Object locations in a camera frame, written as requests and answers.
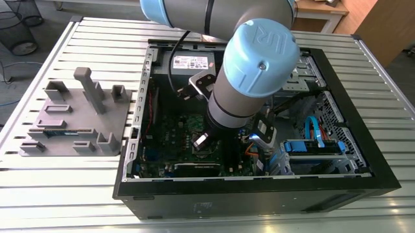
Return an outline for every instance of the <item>motherboard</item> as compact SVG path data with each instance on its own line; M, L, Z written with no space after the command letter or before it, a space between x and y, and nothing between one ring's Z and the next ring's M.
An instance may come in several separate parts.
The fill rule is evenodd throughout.
M157 124L148 125L133 174L143 178L251 176L254 159L244 154L251 126L230 141L196 151L191 139L204 129L204 116L163 116Z

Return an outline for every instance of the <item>white cable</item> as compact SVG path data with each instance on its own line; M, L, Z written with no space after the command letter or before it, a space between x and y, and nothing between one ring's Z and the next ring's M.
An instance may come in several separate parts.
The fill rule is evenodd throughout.
M39 65L43 65L43 63L40 63L40 62L15 62L12 64L5 65L4 68L11 67L11 66L17 65L17 64L39 64Z

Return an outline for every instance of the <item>green circuit board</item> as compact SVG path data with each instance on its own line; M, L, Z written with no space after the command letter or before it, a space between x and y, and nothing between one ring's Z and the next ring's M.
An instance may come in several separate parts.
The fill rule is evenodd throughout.
M157 124L151 125L144 136L141 161L137 163L140 176L145 178L173 177L176 164L210 164L220 168L219 176L252 175L252 159L240 158L238 169L228 168L224 161L222 141L196 151L191 139L204 130L203 115L163 116ZM239 139L248 136L242 129Z

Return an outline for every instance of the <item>light blue joint cap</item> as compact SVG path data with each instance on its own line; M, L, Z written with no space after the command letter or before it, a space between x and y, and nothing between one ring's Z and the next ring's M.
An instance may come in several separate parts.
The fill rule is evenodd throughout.
M290 30L256 18L243 23L224 54L224 72L232 87L246 96L263 98L280 90L300 57Z
M151 21L164 24L172 28L167 17L164 0L140 0L140 6L145 17Z

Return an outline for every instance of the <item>wooden desk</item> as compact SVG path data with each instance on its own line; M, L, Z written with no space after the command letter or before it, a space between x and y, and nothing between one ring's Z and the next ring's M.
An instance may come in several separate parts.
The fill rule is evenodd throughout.
M298 1L298 17L292 26L295 31L332 33L348 10L339 2L336 7L314 0Z

